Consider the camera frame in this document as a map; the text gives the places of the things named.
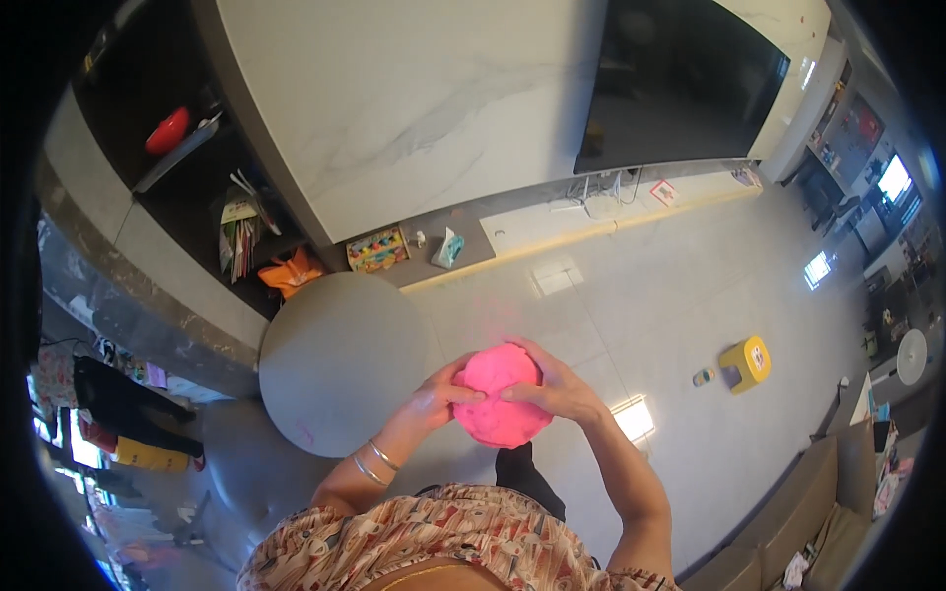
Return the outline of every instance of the white fan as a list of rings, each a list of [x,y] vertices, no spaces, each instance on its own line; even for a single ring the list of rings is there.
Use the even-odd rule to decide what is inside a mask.
[[[912,328],[903,335],[900,341],[900,347],[897,349],[897,367],[879,377],[871,377],[870,382],[876,386],[896,375],[904,386],[911,386],[920,381],[925,367],[926,337],[918,328]]]

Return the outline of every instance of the computer monitor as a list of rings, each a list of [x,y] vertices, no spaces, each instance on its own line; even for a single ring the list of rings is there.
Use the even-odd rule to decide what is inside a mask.
[[[877,181],[877,186],[884,191],[884,199],[891,204],[895,204],[900,197],[910,190],[910,187],[913,186],[913,179],[910,178],[910,173],[903,166],[900,156],[893,155],[890,164],[887,165],[884,171],[884,175]]]

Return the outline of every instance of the red bowl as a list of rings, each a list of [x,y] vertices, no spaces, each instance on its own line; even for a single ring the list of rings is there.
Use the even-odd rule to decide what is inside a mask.
[[[145,151],[155,156],[167,154],[184,139],[188,125],[190,125],[190,113],[186,107],[181,107],[158,124],[157,129],[145,142]]]

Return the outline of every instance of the yellow bag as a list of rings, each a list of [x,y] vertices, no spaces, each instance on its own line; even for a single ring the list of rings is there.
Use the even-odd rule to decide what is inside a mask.
[[[288,261],[273,258],[272,262],[276,267],[264,267],[256,274],[266,285],[278,287],[287,300],[306,283],[325,275],[322,264],[311,260],[303,247],[297,248]]]
[[[129,466],[138,466],[156,472],[183,472],[187,469],[187,454],[153,445],[145,445],[134,439],[118,438],[112,461]]]

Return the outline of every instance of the shelf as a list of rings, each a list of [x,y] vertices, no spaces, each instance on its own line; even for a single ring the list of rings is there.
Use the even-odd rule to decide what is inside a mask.
[[[189,256],[241,301],[272,319],[278,289],[255,270],[307,240],[278,196],[264,200],[283,235],[268,230],[254,249],[254,272],[230,283],[220,272],[219,216],[240,168],[253,178],[254,158],[225,106],[193,21],[189,0],[146,1],[108,41],[91,76],[77,71],[73,90],[96,142],[135,200]],[[164,156],[145,151],[145,142],[171,113],[186,107],[190,132]],[[198,122],[223,110],[213,130]]]
[[[132,189],[161,160],[144,150],[158,124],[179,107],[188,131],[212,116],[201,91],[213,78],[184,0],[147,2],[118,30],[93,65],[77,72],[76,101],[89,129],[122,182]]]
[[[253,269],[265,267],[271,264],[271,259],[281,254],[289,255],[289,251],[296,247],[303,246],[308,240],[302,233],[292,230],[283,232],[283,235],[266,234],[259,239],[256,246],[253,247]]]

